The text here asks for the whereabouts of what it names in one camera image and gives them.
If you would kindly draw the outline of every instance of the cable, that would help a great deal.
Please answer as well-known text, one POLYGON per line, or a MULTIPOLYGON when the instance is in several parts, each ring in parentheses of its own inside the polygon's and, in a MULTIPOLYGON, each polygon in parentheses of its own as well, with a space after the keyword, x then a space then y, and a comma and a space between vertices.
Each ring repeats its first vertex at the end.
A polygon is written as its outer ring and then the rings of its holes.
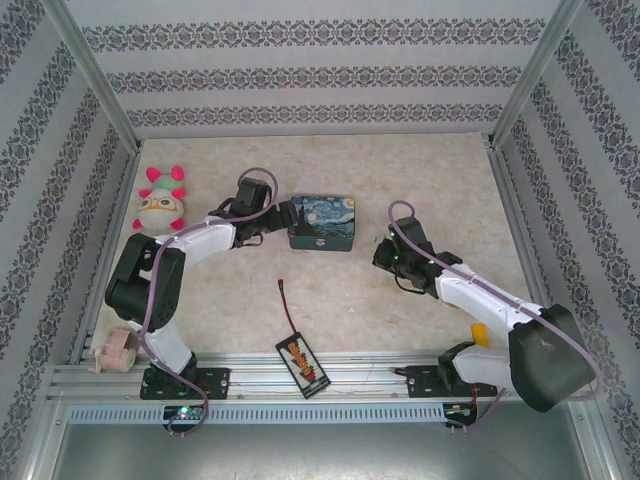
POLYGON ((280 289, 280 296, 282 297, 282 305, 284 306, 284 313, 287 314, 287 320, 289 320, 289 325, 291 325, 291 330, 293 330, 293 333, 298 333, 298 331, 296 330, 296 326, 293 324, 293 320, 291 320, 289 309, 287 308, 287 299, 284 297, 284 280, 282 278, 278 280, 278 288, 280 289))
POLYGON ((468 430, 473 430, 474 428, 477 428, 478 425, 480 425, 482 422, 484 422, 487 419, 487 417, 489 417, 493 413, 496 406, 498 405, 498 402, 504 396, 505 393, 507 393, 506 388, 503 388, 502 390, 500 390, 498 392, 498 395, 496 395, 496 398, 494 398, 493 401, 487 407, 487 409, 484 412, 482 412, 482 415, 476 418, 476 421, 473 422, 471 425, 469 425, 468 430))
POLYGON ((397 273, 393 275, 393 278, 396 281, 396 285, 398 285, 398 288, 400 290, 403 290, 403 291, 408 292, 408 293, 415 293, 416 295, 424 295, 424 290, 412 290, 410 288, 403 287, 400 284, 400 280, 398 280, 398 274, 397 273))
POLYGON ((193 384, 192 382, 190 382, 186 378, 180 376, 179 373, 174 372, 173 370, 171 370, 171 368, 169 368, 168 365, 166 365, 163 362, 161 362, 158 359, 158 357, 153 353, 151 348, 149 348, 149 346, 147 345, 147 342, 145 341, 144 337, 147 334, 147 332, 149 331, 149 326, 151 325, 151 315, 153 313, 153 303, 155 301, 156 288, 157 288, 157 284, 158 284, 158 270, 160 268, 160 259, 162 258, 162 254, 169 247, 169 245, 171 245, 173 242, 178 240, 180 237, 182 237, 182 236, 184 236, 184 235, 186 235, 188 233, 194 232, 196 230, 200 230, 201 228, 210 227, 212 225, 220 225, 220 224, 223 224, 223 223, 248 222, 250 220, 254 220, 254 219, 258 218, 259 216, 264 215, 265 213, 267 213, 267 211, 269 209, 271 209, 271 207, 273 207, 275 205, 276 199, 278 198, 278 180, 276 179, 275 175, 273 173, 271 173, 269 170, 267 170, 265 168, 254 167, 254 168, 250 168, 250 169, 245 170, 244 172, 242 172, 242 174, 238 178, 238 186, 240 186, 240 184, 242 183, 242 180, 244 180, 244 178, 251 172, 262 172, 262 173, 265 173, 266 175, 268 175, 271 178, 271 181, 273 182, 273 193, 271 195, 271 199, 270 199, 269 203, 262 210, 260 210, 257 213, 254 213, 254 214, 247 215, 246 217, 225 218, 225 219, 220 218, 220 219, 212 220, 212 221, 206 220, 204 222, 197 223, 196 225, 192 225, 191 227, 187 227, 184 230, 181 230, 180 232, 177 232, 176 234, 170 236, 160 246, 160 248, 156 252, 156 256, 155 256, 155 258, 153 260, 153 267, 151 268, 151 282, 149 284, 149 298, 147 299, 147 309, 146 309, 146 312, 144 314, 144 322, 142 323, 142 328, 138 332, 138 338, 140 339, 140 344, 141 344, 142 348, 144 349, 144 351, 147 352, 147 354, 151 358, 151 361, 154 362, 161 370, 164 370, 166 373, 171 375, 173 378, 178 380, 180 383, 186 385, 187 387, 191 388, 192 390, 195 390, 202 397, 203 409, 204 409, 204 412, 202 414, 202 417, 200 418, 200 421, 198 423, 196 423, 193 427, 191 427, 189 430, 187 430, 186 432, 176 432, 171 428, 174 420, 176 419, 176 416, 172 417, 169 420, 169 425, 167 426, 167 429, 169 430, 169 434, 171 436, 176 435, 176 436, 179 436, 180 438, 184 438, 184 437, 186 437, 188 435, 191 435, 196 430, 198 430, 204 424, 205 420, 209 416, 209 401, 207 399, 207 394, 204 392, 204 390, 202 390, 199 386, 193 384))
MULTIPOLYGON (((573 338, 571 338, 569 335, 564 333, 562 330, 560 330, 558 327, 553 325, 548 320, 545 320, 544 318, 542 318, 537 313, 532 312, 528 308, 525 308, 522 305, 519 305, 518 303, 514 302, 509 297, 503 295, 501 292, 499 292, 498 290, 496 290, 492 286, 487 285, 486 283, 478 280, 477 277, 471 276, 471 275, 467 275, 464 272, 460 272, 457 269, 453 268, 452 266, 447 265, 446 263, 444 263, 443 261, 441 261, 440 259, 438 259, 434 255, 431 255, 430 253, 425 252, 423 249, 421 249, 418 245, 416 245, 414 242, 412 242, 409 239, 409 237, 407 237, 404 234, 404 232, 400 229, 400 227, 398 227, 398 224, 397 224, 395 218, 393 217, 393 207, 395 207, 396 205, 404 205, 405 207, 408 207, 409 210, 411 210, 411 216, 412 217, 415 217, 416 209, 409 202, 406 202, 404 200, 396 200, 395 202, 392 202, 391 205, 389 205, 389 210, 387 211, 387 213, 389 215, 389 220, 391 221, 391 225, 395 229, 396 233, 400 236, 400 238, 402 238, 402 240, 404 240, 404 242, 407 245, 409 245, 409 247, 411 247, 414 251, 418 252, 423 257, 431 260, 432 262, 434 262, 439 267, 450 271, 451 273, 457 275, 458 277, 462 278, 466 282, 476 284, 478 287, 482 288, 484 291, 486 291, 490 295, 493 295, 498 300, 506 303, 511 308, 515 308, 515 309, 521 311, 522 313, 524 313, 525 315, 527 315, 528 317, 531 317, 532 319, 538 321, 539 323, 544 325, 546 328, 551 330, 551 332, 555 333, 558 337, 560 337, 562 340, 564 340, 567 344, 569 344, 570 347, 572 347, 574 350, 576 350, 580 354, 580 356, 582 358, 584 358, 584 360, 589 364, 589 366, 593 369, 593 372, 595 373, 596 386, 595 386, 595 388, 593 389, 593 391, 591 393, 588 393, 586 395, 581 395, 581 396, 573 396, 572 395, 570 397, 567 397, 567 400, 574 401, 574 402, 577 402, 577 401, 583 402, 583 401, 587 401, 587 400, 593 400, 594 398, 596 398, 600 394, 600 392, 602 392, 602 389, 604 388, 604 375, 602 374, 602 370, 600 370, 600 367, 598 367, 598 364, 591 357, 591 355, 589 355, 589 352, 587 352, 584 348, 582 348, 582 346, 580 346, 580 344, 578 342, 576 342, 573 338)), ((495 398, 493 403, 489 406, 489 408, 482 415, 481 418, 484 418, 487 414, 491 413, 491 411, 493 410, 495 405, 498 403, 498 401, 500 401, 500 398, 502 398, 502 395, 504 395, 504 389, 498 394, 498 396, 495 398)))
POLYGON ((369 381, 369 378, 371 377, 371 373, 373 372, 373 367, 375 367, 375 366, 376 366, 376 362, 373 362, 371 364, 371 367, 369 368, 369 373, 367 373, 367 378, 364 379, 364 382, 362 382, 360 385, 358 385, 358 388, 356 390, 350 390, 348 392, 345 392, 344 390, 333 390, 333 391, 337 392, 337 393, 340 393, 340 394, 342 394, 342 393, 344 393, 344 394, 353 394, 353 393, 359 392, 360 390, 362 390, 362 387, 364 387, 367 384, 367 382, 369 381))

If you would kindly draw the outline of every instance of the plush toy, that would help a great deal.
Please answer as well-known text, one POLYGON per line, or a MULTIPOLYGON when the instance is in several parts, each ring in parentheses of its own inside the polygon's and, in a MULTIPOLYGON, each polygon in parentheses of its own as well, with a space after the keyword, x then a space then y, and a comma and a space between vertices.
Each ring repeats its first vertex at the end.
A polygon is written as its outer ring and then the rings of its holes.
POLYGON ((171 173, 162 173, 157 168, 147 168, 151 189, 140 190, 142 202, 133 228, 164 230, 169 227, 182 230, 184 206, 180 201, 187 194, 184 188, 184 170, 176 165, 171 173))

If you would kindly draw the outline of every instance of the speckled floor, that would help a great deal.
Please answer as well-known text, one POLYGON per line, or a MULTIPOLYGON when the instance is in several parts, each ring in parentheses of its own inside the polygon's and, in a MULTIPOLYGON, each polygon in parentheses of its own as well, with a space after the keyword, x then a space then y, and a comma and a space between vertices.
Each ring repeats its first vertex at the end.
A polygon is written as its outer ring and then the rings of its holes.
MULTIPOLYGON (((396 199, 415 205, 436 251, 457 254, 488 280, 529 298, 479 134, 148 140, 116 258, 133 233, 138 191, 149 186, 145 169, 174 164, 187 175, 188 225, 235 195, 238 175, 252 166, 275 173, 281 199, 326 193, 356 200, 350 253, 292 250, 281 231, 260 248, 216 255, 189 270, 175 319, 195 352, 273 353, 291 333, 279 278, 294 322, 316 352, 446 349, 469 340, 467 314, 400 291, 390 274, 371 265, 396 199)), ((103 305, 92 346, 122 323, 103 305)))

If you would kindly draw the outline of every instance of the striped wallpaper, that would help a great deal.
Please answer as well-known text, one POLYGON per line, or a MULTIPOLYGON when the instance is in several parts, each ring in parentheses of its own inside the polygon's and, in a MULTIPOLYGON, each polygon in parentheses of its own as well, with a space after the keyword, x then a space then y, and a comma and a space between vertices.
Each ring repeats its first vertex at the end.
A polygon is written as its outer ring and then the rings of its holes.
POLYGON ((481 131, 557 0, 69 6, 141 138, 481 131))
POLYGON ((604 371, 624 478, 640 477, 639 27, 634 2, 585 2, 502 145, 547 290, 604 371))
POLYGON ((37 1, 0 6, 0 479, 65 363, 128 155, 37 1))

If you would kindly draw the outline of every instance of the metal floor panel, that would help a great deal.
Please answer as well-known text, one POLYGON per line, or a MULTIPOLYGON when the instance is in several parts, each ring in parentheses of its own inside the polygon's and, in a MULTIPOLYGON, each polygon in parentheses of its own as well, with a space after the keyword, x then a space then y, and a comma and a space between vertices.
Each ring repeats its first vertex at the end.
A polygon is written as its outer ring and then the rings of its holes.
POLYGON ((436 424, 68 425, 57 480, 578 480, 588 478, 565 408, 499 406, 452 435, 436 424))

